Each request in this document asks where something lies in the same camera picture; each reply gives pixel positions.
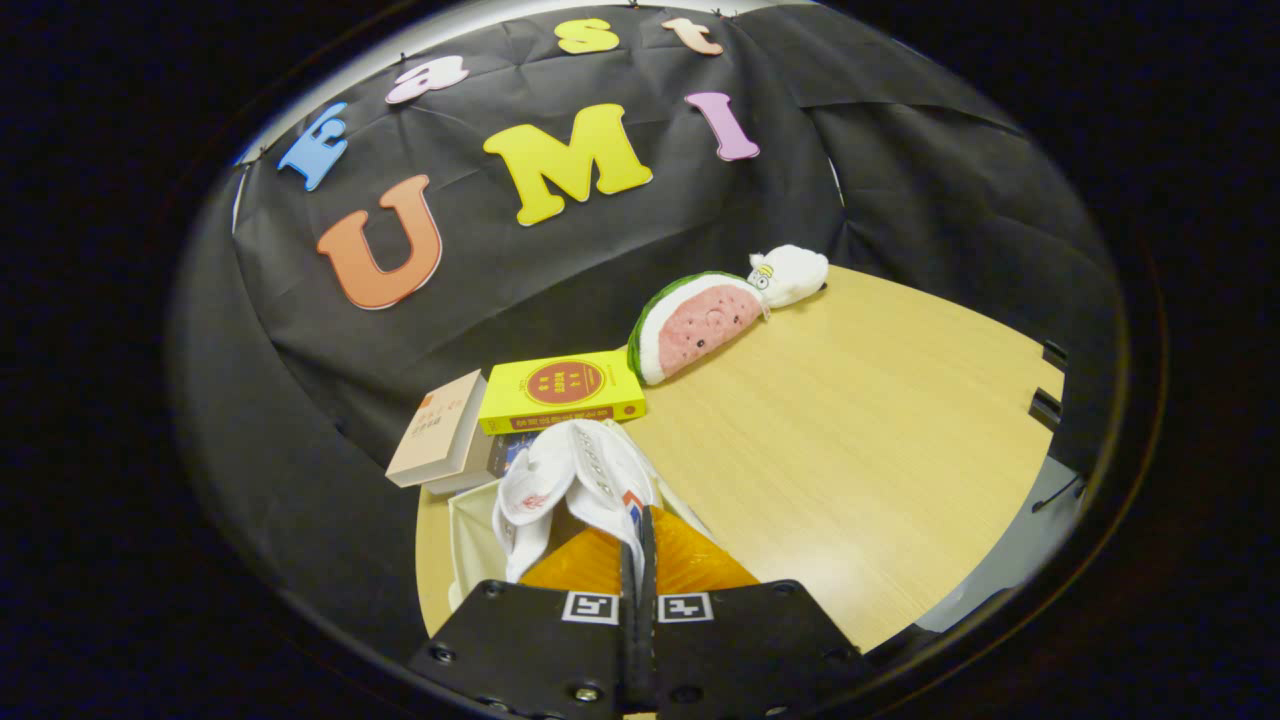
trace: letter m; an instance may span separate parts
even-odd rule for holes
[[[507,128],[485,141],[485,152],[502,155],[516,183],[522,204],[516,222],[532,225],[564,210],[564,200],[552,195],[543,178],[579,202],[590,196],[593,164],[600,169],[595,187],[605,195],[653,179],[627,141],[622,113],[622,106],[613,104],[582,108],[573,118],[568,145],[530,124]]]

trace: letter i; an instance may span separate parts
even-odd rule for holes
[[[746,138],[737,118],[728,109],[728,95],[723,92],[695,92],[685,96],[685,102],[703,111],[707,124],[712,126],[719,147],[716,154],[726,163],[745,160],[760,154],[760,146]]]

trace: yellow book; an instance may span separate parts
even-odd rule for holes
[[[628,420],[644,414],[640,380],[621,348],[494,365],[480,405],[480,429],[499,436],[563,420]]]

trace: orange letter u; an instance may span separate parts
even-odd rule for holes
[[[357,210],[320,236],[316,251],[329,256],[342,291],[357,307],[390,307],[426,284],[439,266],[440,233],[422,197],[426,183],[426,176],[413,176],[392,186],[378,201],[383,208],[396,210],[410,245],[408,260],[389,273],[378,266],[365,240],[369,213]]]

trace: wooden table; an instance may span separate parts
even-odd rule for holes
[[[937,297],[832,268],[699,365],[646,388],[625,428],[735,559],[800,580],[869,650],[969,574],[1027,497],[1062,396],[1041,345]],[[428,632],[449,615],[448,507],[421,493]]]

